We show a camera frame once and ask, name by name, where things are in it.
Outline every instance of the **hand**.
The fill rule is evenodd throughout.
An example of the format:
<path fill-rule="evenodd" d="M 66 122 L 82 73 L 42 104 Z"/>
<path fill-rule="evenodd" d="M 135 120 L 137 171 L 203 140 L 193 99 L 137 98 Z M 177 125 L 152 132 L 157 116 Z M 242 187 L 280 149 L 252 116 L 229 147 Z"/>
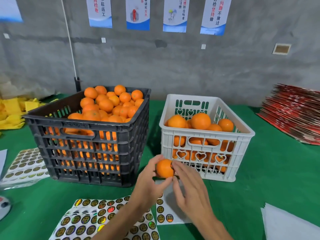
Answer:
<path fill-rule="evenodd" d="M 172 177 L 167 178 L 161 184 L 155 184 L 152 177 L 156 176 L 156 164 L 158 161 L 164 159 L 163 155 L 157 155 L 149 160 L 144 170 L 139 174 L 137 183 L 131 194 L 129 202 L 138 205 L 146 212 L 152 205 L 154 205 L 164 189 L 167 188 L 171 182 Z"/>
<path fill-rule="evenodd" d="M 222 222 L 218 221 L 212 211 L 208 191 L 200 174 L 190 166 L 183 165 L 176 160 L 172 161 L 172 166 L 186 191 L 183 196 L 179 181 L 174 176 L 172 187 L 177 205 L 198 228 L 203 238 L 206 240 L 232 240 Z"/>

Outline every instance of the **blue wave graphic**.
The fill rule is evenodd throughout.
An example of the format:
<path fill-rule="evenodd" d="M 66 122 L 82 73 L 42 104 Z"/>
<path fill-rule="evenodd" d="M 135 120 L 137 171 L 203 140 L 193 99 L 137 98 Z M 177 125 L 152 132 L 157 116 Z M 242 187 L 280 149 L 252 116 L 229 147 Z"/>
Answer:
<path fill-rule="evenodd" d="M 130 23 L 127 21 L 127 29 L 149 31 L 150 30 L 150 19 L 148 19 L 142 23 Z"/>
<path fill-rule="evenodd" d="M 224 30 L 226 28 L 226 25 L 223 24 L 216 28 L 206 28 L 201 26 L 200 33 L 205 35 L 218 35 L 222 36 L 224 34 Z"/>
<path fill-rule="evenodd" d="M 18 22 L 23 23 L 23 20 L 21 17 L 1 17 L 0 16 L 0 22 Z"/>
<path fill-rule="evenodd" d="M 112 28 L 112 17 L 101 21 L 92 20 L 89 18 L 90 27 Z"/>
<path fill-rule="evenodd" d="M 163 24 L 163 32 L 185 33 L 187 31 L 187 21 L 178 25 Z"/>

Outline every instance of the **black plastic crate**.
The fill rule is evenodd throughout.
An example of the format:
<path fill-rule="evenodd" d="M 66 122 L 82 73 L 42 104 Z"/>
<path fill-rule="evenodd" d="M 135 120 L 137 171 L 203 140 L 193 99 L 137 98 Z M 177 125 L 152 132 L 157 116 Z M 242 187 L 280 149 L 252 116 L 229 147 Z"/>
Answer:
<path fill-rule="evenodd" d="M 136 89 L 142 91 L 144 101 L 127 123 L 68 119 L 81 111 L 83 91 L 23 116 L 53 179 L 117 187 L 135 183 L 147 141 L 151 93 L 148 88 L 126 87 L 127 92 Z M 91 130 L 94 135 L 67 134 L 65 128 Z"/>

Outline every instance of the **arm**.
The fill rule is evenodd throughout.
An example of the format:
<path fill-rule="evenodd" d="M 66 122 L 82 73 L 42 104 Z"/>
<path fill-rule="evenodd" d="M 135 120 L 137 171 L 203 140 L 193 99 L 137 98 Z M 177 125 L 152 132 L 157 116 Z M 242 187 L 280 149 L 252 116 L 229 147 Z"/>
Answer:
<path fill-rule="evenodd" d="M 137 183 L 129 202 L 99 231 L 92 240 L 121 240 L 142 215 L 157 201 L 163 190 L 172 182 L 172 177 L 156 185 L 152 177 L 158 161 L 163 159 L 157 155 L 149 160 L 148 165 L 139 174 Z"/>
<path fill-rule="evenodd" d="M 232 240 L 232 237 L 214 215 L 207 188 L 200 174 L 189 166 L 174 160 L 172 166 L 186 190 L 185 196 L 177 177 L 173 177 L 173 191 L 180 209 L 190 218 L 205 240 Z"/>

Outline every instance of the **left hand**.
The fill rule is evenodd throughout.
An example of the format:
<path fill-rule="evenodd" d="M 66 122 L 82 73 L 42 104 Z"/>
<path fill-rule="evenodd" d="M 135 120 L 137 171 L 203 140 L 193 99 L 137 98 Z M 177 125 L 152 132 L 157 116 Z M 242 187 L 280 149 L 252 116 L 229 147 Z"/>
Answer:
<path fill-rule="evenodd" d="M 152 179 L 152 177 L 156 176 L 156 164 L 162 159 L 164 159 L 163 155 L 157 155 L 149 160 L 148 165 L 139 174 L 131 194 L 129 202 L 135 204 L 144 212 L 156 203 L 164 189 L 172 182 L 172 177 L 168 177 L 161 184 L 155 184 Z"/>

